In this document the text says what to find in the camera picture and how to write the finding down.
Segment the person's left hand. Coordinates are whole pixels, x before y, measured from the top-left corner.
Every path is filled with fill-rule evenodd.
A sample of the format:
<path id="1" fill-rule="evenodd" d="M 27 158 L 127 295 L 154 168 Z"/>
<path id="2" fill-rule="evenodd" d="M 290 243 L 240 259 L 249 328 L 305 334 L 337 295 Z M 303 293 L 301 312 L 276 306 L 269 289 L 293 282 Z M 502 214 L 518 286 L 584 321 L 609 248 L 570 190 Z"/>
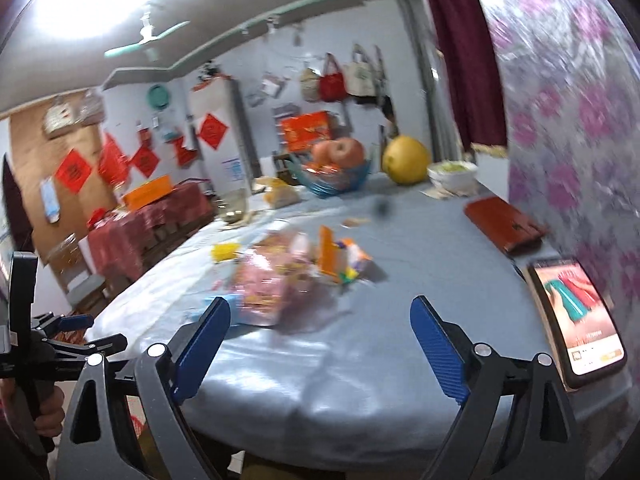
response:
<path id="1" fill-rule="evenodd" d="M 40 415 L 36 417 L 25 429 L 20 428 L 20 418 L 16 412 L 17 388 L 13 379 L 1 381 L 1 403 L 4 409 L 4 417 L 9 427 L 17 436 L 26 434 L 32 429 L 39 437 L 54 438 L 61 434 L 65 412 L 63 410 L 64 392 L 59 386 L 53 386 L 50 394 L 40 403 Z"/>

